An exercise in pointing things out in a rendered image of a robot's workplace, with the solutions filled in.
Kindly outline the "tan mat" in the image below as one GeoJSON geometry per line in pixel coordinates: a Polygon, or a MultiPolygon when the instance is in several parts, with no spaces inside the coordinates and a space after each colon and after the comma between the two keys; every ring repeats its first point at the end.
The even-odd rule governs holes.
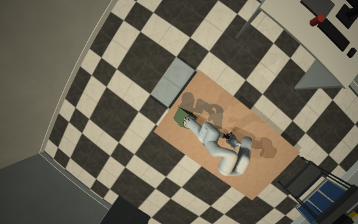
{"type": "Polygon", "coordinates": [[[224,143],[221,140],[218,140],[218,144],[221,147],[224,143]]]}

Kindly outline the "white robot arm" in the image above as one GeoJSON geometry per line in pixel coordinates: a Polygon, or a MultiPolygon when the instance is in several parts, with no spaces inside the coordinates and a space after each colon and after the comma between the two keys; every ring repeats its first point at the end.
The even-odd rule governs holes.
{"type": "Polygon", "coordinates": [[[204,122],[202,126],[198,124],[193,117],[184,118],[184,126],[197,136],[199,141],[206,146],[210,155],[213,157],[222,157],[218,166],[218,171],[224,176],[238,176],[245,173],[250,164],[250,157],[252,151],[252,138],[245,136],[241,143],[236,138],[231,138],[229,144],[232,148],[238,151],[238,154],[230,149],[220,147],[218,145],[219,138],[229,139],[221,133],[210,122],[204,122]],[[193,121],[194,120],[194,121],[193,121]]]}

